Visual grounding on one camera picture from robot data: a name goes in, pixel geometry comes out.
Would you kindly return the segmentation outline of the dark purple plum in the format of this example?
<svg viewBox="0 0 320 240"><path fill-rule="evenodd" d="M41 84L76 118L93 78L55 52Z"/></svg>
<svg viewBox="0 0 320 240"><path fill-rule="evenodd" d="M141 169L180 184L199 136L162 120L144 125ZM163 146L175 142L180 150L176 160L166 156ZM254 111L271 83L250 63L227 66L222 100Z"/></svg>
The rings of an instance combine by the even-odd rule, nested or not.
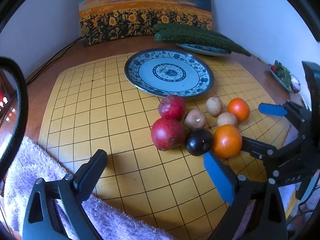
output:
<svg viewBox="0 0 320 240"><path fill-rule="evenodd" d="M189 154L200 156L211 150L213 135L210 131L202 128L194 129L186 136L184 145Z"/></svg>

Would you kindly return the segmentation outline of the purple fluffy towel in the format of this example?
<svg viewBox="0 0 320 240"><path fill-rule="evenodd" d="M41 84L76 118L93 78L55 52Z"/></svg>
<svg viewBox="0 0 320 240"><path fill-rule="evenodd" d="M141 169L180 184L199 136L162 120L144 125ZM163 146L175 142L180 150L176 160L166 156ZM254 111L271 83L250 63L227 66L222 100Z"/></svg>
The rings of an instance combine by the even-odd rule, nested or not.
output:
<svg viewBox="0 0 320 240"><path fill-rule="evenodd" d="M98 150L76 173L67 173L24 138L5 181L9 225L23 239L170 239L93 196L106 165L106 152Z"/></svg>

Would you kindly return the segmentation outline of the sunflower field painting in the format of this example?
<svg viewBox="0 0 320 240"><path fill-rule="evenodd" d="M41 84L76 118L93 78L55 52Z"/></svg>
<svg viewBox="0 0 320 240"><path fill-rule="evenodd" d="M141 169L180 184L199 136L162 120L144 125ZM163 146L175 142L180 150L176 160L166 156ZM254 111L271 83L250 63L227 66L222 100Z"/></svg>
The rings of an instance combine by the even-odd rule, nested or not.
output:
<svg viewBox="0 0 320 240"><path fill-rule="evenodd" d="M84 47L153 35L159 23L212 29L211 0L79 0Z"/></svg>

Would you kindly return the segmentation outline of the brown kiwi with sticker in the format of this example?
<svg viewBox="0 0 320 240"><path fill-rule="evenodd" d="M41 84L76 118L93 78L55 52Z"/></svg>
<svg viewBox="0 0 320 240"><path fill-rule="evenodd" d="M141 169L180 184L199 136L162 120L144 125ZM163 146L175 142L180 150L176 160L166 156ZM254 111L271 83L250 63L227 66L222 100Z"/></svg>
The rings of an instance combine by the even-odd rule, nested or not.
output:
<svg viewBox="0 0 320 240"><path fill-rule="evenodd" d="M205 114L199 109L193 109L189 111L184 119L184 125L189 130L204 128L206 125L207 119Z"/></svg>

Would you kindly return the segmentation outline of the large blue white plate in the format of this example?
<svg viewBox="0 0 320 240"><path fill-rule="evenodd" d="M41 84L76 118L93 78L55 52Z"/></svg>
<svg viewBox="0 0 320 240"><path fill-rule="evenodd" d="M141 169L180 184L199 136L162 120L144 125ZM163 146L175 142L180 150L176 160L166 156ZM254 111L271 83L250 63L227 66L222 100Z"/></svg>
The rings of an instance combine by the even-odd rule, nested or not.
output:
<svg viewBox="0 0 320 240"><path fill-rule="evenodd" d="M124 67L128 81L155 96L192 98L206 94L214 74L199 57L172 49L148 49L132 55Z"/></svg>

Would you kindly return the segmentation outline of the orange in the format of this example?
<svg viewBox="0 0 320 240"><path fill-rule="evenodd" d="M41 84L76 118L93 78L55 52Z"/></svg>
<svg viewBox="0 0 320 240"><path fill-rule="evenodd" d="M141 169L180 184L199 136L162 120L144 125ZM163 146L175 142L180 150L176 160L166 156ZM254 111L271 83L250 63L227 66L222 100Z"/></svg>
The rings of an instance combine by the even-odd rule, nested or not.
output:
<svg viewBox="0 0 320 240"><path fill-rule="evenodd" d="M221 159L238 155L242 148L242 136L232 125L220 126L213 134L213 152Z"/></svg>
<svg viewBox="0 0 320 240"><path fill-rule="evenodd" d="M244 122L249 118L249 105L241 98L234 98L228 104L227 110L236 116L238 122Z"/></svg>

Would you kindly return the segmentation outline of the small blue white plate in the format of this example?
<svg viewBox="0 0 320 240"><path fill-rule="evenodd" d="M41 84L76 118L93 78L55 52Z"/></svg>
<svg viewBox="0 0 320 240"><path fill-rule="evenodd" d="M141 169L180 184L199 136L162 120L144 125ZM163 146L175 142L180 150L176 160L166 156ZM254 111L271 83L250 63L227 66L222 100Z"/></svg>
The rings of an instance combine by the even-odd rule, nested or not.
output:
<svg viewBox="0 0 320 240"><path fill-rule="evenodd" d="M227 56L231 54L230 51L225 49L219 49L219 48L196 45L196 44L177 43L176 46L186 49L188 51L191 51L193 53L198 53L198 54L208 55L208 56Z"/></svg>

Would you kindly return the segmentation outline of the rear green cucumber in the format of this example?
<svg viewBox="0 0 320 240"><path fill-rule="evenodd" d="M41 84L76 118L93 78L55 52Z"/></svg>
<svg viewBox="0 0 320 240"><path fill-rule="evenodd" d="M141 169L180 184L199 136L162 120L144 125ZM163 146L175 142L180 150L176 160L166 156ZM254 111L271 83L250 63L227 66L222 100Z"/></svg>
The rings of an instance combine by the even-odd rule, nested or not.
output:
<svg viewBox="0 0 320 240"><path fill-rule="evenodd" d="M155 24L152 29L154 31L160 31L160 30L180 30L180 31L187 31L187 32L195 32L195 33L204 33L208 35L221 35L220 33L217 33L212 30L202 29L195 26L190 25L183 25L183 24L176 24L176 23L161 23L161 24Z"/></svg>

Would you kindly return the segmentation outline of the front green cucumber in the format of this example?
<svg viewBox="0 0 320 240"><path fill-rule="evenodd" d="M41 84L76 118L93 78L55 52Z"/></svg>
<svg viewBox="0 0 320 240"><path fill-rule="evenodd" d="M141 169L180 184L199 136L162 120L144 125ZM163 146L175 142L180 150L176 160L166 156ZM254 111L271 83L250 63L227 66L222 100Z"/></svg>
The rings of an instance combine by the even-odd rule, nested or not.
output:
<svg viewBox="0 0 320 240"><path fill-rule="evenodd" d="M154 40L161 43L194 44L215 47L231 52L251 56L251 53L237 43L217 36L186 33L178 30L160 30L155 33Z"/></svg>

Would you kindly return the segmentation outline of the salad dish at edge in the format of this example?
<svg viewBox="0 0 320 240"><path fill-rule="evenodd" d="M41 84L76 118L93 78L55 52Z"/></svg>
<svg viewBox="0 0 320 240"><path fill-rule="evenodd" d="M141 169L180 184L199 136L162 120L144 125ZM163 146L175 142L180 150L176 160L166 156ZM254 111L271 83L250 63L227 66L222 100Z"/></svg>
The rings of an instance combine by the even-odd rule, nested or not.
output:
<svg viewBox="0 0 320 240"><path fill-rule="evenodd" d="M269 64L269 69L276 81L289 93L300 92L300 81L279 61Z"/></svg>

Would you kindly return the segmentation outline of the red apple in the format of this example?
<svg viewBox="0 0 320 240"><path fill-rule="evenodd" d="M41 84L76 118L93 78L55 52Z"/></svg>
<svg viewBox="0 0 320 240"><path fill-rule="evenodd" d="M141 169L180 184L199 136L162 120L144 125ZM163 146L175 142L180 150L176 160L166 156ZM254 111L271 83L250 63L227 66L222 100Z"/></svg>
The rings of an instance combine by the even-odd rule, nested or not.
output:
<svg viewBox="0 0 320 240"><path fill-rule="evenodd" d="M179 121L160 118L151 127L151 139L158 150L167 151L184 143L185 132Z"/></svg>
<svg viewBox="0 0 320 240"><path fill-rule="evenodd" d="M158 106L161 117L181 121L186 109L185 101L178 95L166 96Z"/></svg>

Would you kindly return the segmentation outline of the green cucumber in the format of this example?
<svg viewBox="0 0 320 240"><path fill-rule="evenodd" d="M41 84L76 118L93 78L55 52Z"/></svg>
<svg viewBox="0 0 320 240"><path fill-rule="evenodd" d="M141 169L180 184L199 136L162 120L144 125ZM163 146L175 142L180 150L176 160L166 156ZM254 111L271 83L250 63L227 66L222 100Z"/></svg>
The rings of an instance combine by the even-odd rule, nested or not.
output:
<svg viewBox="0 0 320 240"><path fill-rule="evenodd" d="M160 30L155 33L154 40L161 43L194 44L215 47L231 52L251 56L251 53L237 43L217 36L186 33L178 30Z"/></svg>
<svg viewBox="0 0 320 240"><path fill-rule="evenodd" d="M183 25L183 24L176 24L176 23L161 23L161 24L155 24L152 29L154 31L160 31L160 30L180 30L180 31L187 31L187 32L195 32L195 33L204 33L208 35L221 35L220 33L217 33L212 30L202 29L195 26L190 25Z"/></svg>

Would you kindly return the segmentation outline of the black round mirror frame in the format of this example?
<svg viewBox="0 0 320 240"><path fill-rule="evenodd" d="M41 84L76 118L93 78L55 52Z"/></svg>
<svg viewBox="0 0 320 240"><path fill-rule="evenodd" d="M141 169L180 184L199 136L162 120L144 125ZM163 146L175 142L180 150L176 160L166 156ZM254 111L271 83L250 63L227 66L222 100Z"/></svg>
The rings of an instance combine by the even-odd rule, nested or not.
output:
<svg viewBox="0 0 320 240"><path fill-rule="evenodd" d="M10 165L22 143L28 119L28 94L24 76L18 64L13 60L1 57L1 70L7 71L16 83L17 119L10 141L1 157L1 180L6 175Z"/></svg>

